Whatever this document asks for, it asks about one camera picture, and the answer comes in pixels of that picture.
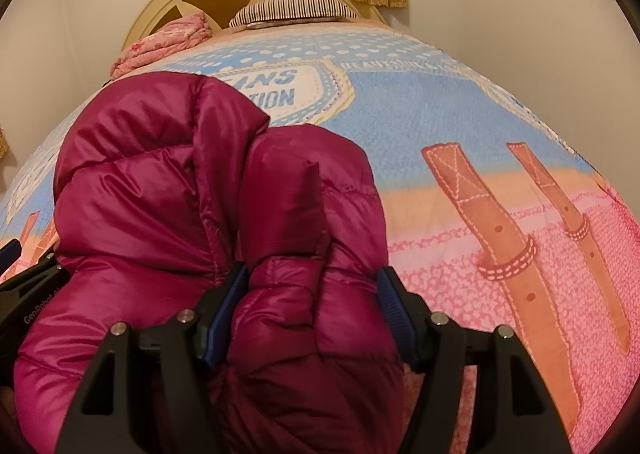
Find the blue pink printed bedspread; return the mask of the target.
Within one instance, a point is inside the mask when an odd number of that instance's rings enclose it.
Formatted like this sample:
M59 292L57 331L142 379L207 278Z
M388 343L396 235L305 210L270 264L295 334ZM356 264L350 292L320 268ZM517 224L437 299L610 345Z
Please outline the blue pink printed bedspread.
M509 92L437 48L361 22L240 29L100 92L156 72L213 77L271 127L314 125L355 142L383 208L383 268L466 329L514 330L559 411L567 453L638 451L638 221ZM4 203L23 233L2 249L2 283L51 246L58 260L56 163L98 93L38 150L47 175L24 175L24 200ZM464 371L446 453L469 453L476 374ZM40 453L18 423L14 387L1 391L4 448Z

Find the striped pillow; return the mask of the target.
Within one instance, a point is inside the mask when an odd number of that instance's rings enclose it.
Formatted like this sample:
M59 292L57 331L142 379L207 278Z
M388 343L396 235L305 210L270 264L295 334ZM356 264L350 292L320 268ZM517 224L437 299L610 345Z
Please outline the striped pillow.
M229 26L334 18L357 19L359 14L342 0L261 0L239 10Z

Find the magenta puffer jacket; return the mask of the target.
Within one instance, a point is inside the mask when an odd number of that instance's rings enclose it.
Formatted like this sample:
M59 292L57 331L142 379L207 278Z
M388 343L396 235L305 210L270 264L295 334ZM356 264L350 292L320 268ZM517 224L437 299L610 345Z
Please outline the magenta puffer jacket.
M385 220L366 153L314 125L271 127L226 83L156 72L105 87L56 163L70 281L14 367L17 420L50 453L116 322L160 325L250 269L209 396L235 453L393 453L404 368L375 278Z

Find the folded pink blanket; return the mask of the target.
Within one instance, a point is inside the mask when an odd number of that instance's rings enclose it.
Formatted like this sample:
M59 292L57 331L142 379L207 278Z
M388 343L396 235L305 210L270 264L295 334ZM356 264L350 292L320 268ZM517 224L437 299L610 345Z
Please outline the folded pink blanket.
M193 48L213 37L201 11L168 22L153 34L127 46L111 65L112 81L178 52Z

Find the beige curtain left window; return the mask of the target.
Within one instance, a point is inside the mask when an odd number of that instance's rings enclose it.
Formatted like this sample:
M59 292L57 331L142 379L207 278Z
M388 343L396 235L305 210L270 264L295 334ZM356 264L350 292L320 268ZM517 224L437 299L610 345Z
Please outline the beige curtain left window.
M9 144L6 142L6 138L2 133L2 129L0 129L0 159L4 158L4 155L9 152Z

